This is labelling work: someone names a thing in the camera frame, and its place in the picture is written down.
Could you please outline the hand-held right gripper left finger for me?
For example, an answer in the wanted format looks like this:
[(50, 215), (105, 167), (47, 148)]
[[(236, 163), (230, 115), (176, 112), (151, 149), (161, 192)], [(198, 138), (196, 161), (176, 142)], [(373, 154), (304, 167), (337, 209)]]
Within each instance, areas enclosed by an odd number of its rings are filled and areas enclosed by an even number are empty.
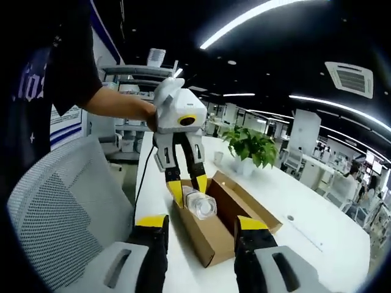
[(105, 292), (162, 292), (168, 268), (169, 216), (139, 219), (126, 242), (105, 252)]

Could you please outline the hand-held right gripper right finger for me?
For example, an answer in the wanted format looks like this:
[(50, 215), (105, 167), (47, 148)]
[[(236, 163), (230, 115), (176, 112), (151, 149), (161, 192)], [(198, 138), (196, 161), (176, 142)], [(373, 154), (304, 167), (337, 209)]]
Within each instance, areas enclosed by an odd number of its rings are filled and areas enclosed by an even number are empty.
[(329, 292), (311, 264), (277, 245), (266, 224), (241, 215), (235, 220), (234, 271), (240, 292)]

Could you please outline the person's left hand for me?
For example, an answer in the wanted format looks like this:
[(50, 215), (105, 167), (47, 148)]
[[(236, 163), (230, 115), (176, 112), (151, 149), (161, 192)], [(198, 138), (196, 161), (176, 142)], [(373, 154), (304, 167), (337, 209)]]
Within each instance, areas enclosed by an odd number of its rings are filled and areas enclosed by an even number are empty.
[(147, 122), (148, 128), (151, 131), (156, 132), (157, 131), (156, 107), (154, 105), (150, 104), (146, 108), (146, 113), (147, 113), (146, 122)]

